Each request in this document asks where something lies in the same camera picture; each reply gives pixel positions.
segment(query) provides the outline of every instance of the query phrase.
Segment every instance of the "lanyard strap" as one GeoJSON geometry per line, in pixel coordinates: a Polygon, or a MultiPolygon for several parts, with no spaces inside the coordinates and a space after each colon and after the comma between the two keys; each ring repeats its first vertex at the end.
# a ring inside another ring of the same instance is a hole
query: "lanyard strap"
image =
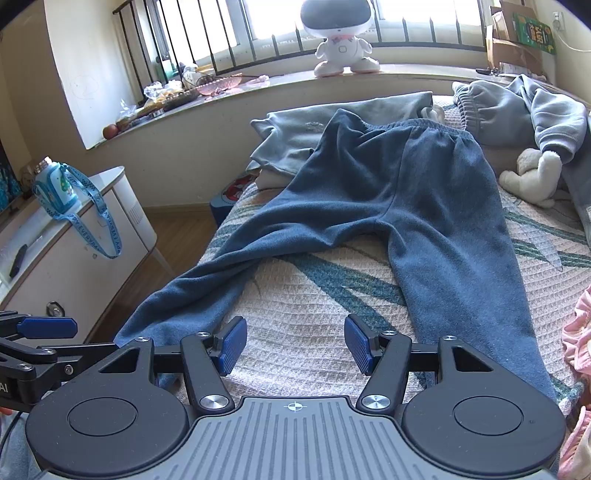
{"type": "Polygon", "coordinates": [[[101,247],[101,245],[96,240],[95,236],[90,233],[90,230],[86,227],[84,222],[80,220],[80,217],[75,213],[70,213],[68,215],[62,215],[55,210],[54,206],[51,205],[43,195],[36,195],[37,199],[46,210],[46,212],[55,220],[68,220],[72,226],[78,231],[78,233],[82,236],[82,238],[98,253],[104,255],[106,258],[117,258],[121,254],[122,250],[122,242],[121,237],[119,236],[119,231],[117,230],[117,226],[113,221],[113,217],[107,208],[105,200],[103,199],[100,191],[95,187],[95,185],[88,179],[86,175],[84,175],[81,171],[76,170],[74,167],[70,167],[65,163],[61,164],[60,166],[61,174],[72,184],[73,186],[78,187],[82,192],[86,193],[90,197],[90,201],[96,205],[96,209],[99,212],[99,216],[101,216],[107,226],[109,228],[109,233],[111,234],[111,241],[113,242],[113,247],[115,248],[115,255],[109,255],[105,250],[101,247]]]}

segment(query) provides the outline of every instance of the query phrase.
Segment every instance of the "robot toy head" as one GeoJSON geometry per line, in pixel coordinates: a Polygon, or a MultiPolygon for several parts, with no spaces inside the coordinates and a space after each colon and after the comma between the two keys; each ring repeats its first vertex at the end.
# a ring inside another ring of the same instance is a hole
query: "robot toy head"
{"type": "Polygon", "coordinates": [[[374,9],[369,0],[305,0],[300,17],[315,37],[359,35],[371,25],[374,9]]]}

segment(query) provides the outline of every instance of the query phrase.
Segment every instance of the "green packaging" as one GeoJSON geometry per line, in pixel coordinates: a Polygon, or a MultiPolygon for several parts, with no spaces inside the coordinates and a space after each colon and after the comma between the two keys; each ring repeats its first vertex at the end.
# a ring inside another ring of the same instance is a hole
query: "green packaging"
{"type": "Polygon", "coordinates": [[[550,26],[518,13],[513,14],[513,22],[519,43],[556,55],[556,43],[550,26]]]}

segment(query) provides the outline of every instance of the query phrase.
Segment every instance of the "bed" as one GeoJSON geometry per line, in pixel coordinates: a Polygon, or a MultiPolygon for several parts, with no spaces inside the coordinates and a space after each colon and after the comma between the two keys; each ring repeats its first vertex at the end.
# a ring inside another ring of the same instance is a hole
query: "bed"
{"type": "MultiPolygon", "coordinates": [[[[447,125],[461,128],[452,97],[435,96],[434,102],[443,107],[447,125]]],[[[250,185],[201,262],[214,257],[239,225],[280,192],[250,185]]],[[[499,194],[538,345],[559,406],[568,416],[586,385],[563,360],[561,329],[591,284],[591,252],[569,200],[544,210],[501,188],[499,194]]],[[[225,378],[235,400],[243,395],[348,395],[355,402],[367,377],[359,373],[343,338],[343,321],[351,312],[379,317],[414,339],[385,245],[376,236],[359,236],[325,252],[261,262],[225,319],[241,315],[249,328],[246,348],[232,375],[225,378]]],[[[424,374],[411,374],[404,401],[424,385],[424,374]]]]}

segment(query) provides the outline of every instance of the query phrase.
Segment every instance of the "cabinet door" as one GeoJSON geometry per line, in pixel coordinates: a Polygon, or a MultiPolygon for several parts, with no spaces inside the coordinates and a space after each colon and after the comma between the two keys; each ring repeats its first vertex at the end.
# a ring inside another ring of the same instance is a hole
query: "cabinet door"
{"type": "MultiPolygon", "coordinates": [[[[70,227],[35,266],[7,306],[8,310],[46,315],[47,303],[56,301],[66,316],[77,322],[78,334],[68,340],[23,339],[22,343],[34,346],[82,343],[125,280],[148,254],[115,194],[109,191],[104,198],[121,236],[121,255],[113,260],[104,257],[70,227]]],[[[113,253],[109,229],[96,207],[82,215],[82,221],[105,251],[113,253]]]]}

